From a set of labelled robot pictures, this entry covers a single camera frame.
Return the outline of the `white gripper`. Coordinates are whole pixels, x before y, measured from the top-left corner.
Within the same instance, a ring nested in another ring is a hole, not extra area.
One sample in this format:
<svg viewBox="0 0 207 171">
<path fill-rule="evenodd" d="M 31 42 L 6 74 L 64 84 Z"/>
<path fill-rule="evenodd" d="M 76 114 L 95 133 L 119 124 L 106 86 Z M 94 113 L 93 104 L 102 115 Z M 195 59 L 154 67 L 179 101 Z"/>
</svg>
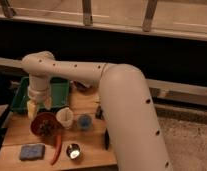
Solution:
<svg viewBox="0 0 207 171">
<path fill-rule="evenodd" d="M 34 120 L 38 112 L 38 104 L 43 103 L 46 110 L 52 107 L 50 78 L 45 76 L 29 76 L 27 102 L 28 118 Z"/>
</svg>

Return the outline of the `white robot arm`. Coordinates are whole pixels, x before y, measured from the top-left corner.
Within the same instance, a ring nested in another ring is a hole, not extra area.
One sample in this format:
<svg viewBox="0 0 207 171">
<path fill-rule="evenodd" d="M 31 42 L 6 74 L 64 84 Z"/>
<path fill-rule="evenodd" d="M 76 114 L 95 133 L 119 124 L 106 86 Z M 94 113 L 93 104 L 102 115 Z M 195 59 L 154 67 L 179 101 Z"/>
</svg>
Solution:
<svg viewBox="0 0 207 171">
<path fill-rule="evenodd" d="M 36 117 L 38 104 L 50 106 L 53 77 L 96 86 L 119 171 L 173 171 L 141 70 L 129 64 L 57 61 L 48 51 L 25 56 L 21 65 L 29 74 L 29 118 Z"/>
</svg>

